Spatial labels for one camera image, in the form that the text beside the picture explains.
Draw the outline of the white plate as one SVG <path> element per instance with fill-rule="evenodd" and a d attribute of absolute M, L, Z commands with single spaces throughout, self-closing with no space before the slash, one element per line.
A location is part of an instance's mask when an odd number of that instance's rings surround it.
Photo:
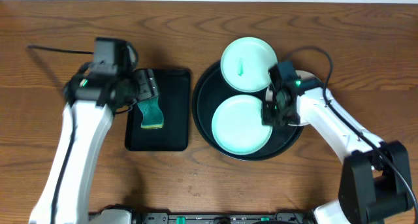
<path fill-rule="evenodd" d="M 307 80 L 309 78 L 318 79 L 318 77 L 316 77 L 314 74 L 312 74 L 310 72 L 307 72 L 307 71 L 296 70 L 296 73 L 301 78 L 301 80 Z M 266 93 L 265 93 L 265 100 L 266 101 L 272 101 L 273 100 L 272 84 L 267 87 L 267 90 L 266 90 Z M 301 118 L 299 123 L 288 123 L 288 125 L 293 126 L 293 127 L 307 126 L 309 124 L 310 123 L 307 122 L 304 118 Z"/>

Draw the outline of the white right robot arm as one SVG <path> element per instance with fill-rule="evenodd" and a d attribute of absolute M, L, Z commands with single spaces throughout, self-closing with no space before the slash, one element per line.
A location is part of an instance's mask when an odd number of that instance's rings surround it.
<path fill-rule="evenodd" d="M 406 147 L 365 129 L 320 80 L 273 81 L 266 91 L 262 123 L 311 125 L 342 162 L 338 198 L 313 210 L 315 223 L 381 223 L 417 209 Z"/>

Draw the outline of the green yellow sponge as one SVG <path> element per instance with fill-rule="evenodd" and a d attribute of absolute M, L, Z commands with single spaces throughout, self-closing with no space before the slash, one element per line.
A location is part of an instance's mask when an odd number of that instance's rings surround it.
<path fill-rule="evenodd" d="M 160 129 L 164 126 L 163 112 L 159 107 L 159 97 L 140 101 L 137 104 L 142 113 L 142 129 Z"/>

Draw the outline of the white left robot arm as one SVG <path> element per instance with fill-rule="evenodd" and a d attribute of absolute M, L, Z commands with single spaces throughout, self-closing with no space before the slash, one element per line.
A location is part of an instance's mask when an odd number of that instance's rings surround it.
<path fill-rule="evenodd" d="M 86 63 L 65 85 L 56 155 L 30 223 L 89 223 L 89 194 L 103 141 L 123 106 L 155 100 L 151 69 L 107 71 Z"/>

